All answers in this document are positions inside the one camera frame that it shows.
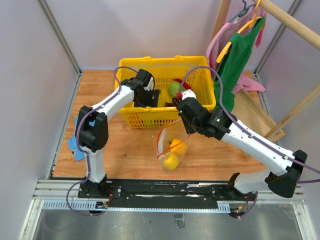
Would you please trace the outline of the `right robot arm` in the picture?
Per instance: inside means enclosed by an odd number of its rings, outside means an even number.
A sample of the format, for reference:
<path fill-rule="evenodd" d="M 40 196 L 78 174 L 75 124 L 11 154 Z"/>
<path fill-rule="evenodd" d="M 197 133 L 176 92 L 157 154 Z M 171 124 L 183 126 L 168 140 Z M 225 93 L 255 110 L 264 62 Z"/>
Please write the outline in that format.
<path fill-rule="evenodd" d="M 198 133 L 229 143 L 263 163 L 267 169 L 253 173 L 235 173 L 226 187 L 232 200 L 244 194 L 271 190 L 283 198 L 292 198 L 308 155 L 282 148 L 245 126 L 221 108 L 207 110 L 195 97 L 184 96 L 176 106 L 187 134 Z"/>

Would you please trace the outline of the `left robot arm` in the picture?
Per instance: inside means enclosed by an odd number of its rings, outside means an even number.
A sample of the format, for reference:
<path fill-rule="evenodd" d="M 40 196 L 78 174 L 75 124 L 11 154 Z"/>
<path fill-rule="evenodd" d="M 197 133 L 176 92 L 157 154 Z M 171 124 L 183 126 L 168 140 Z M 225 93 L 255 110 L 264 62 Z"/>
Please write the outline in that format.
<path fill-rule="evenodd" d="M 78 113 L 75 130 L 76 145 L 86 160 L 85 180 L 80 182 L 78 197 L 100 199 L 111 193 L 104 169 L 104 147 L 109 139 L 109 120 L 125 105 L 133 102 L 138 107 L 155 107 L 159 91 L 153 75 L 139 69 L 136 75 L 123 81 L 101 102 L 83 106 Z"/>

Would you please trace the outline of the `clear zip top bag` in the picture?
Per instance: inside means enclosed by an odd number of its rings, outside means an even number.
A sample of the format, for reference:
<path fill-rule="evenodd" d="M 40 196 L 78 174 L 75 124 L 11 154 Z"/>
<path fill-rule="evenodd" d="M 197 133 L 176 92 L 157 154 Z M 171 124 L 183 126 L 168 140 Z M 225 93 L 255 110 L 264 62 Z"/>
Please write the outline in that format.
<path fill-rule="evenodd" d="M 156 158 L 167 171 L 175 170 L 189 148 L 189 137 L 182 120 L 163 127 L 156 141 Z"/>

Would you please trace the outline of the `yellow bell pepper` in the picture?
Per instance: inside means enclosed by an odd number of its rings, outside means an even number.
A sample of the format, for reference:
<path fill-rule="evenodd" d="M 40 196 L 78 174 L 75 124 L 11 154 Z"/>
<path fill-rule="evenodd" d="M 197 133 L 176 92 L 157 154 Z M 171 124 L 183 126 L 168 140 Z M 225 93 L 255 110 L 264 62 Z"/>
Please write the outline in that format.
<path fill-rule="evenodd" d="M 176 155 L 185 155 L 188 150 L 188 145 L 180 140 L 179 138 L 174 138 L 171 141 L 169 146 L 171 152 L 175 153 Z"/>

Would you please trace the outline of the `yellow lemon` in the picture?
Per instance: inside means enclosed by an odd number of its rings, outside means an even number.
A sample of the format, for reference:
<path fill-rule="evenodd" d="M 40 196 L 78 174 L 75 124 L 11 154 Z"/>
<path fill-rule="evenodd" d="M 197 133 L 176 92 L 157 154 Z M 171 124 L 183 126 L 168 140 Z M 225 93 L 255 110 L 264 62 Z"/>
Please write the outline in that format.
<path fill-rule="evenodd" d="M 179 157 L 172 152 L 165 156 L 165 159 L 163 161 L 163 166 L 165 169 L 173 171 L 178 167 L 179 163 L 180 163 Z"/>

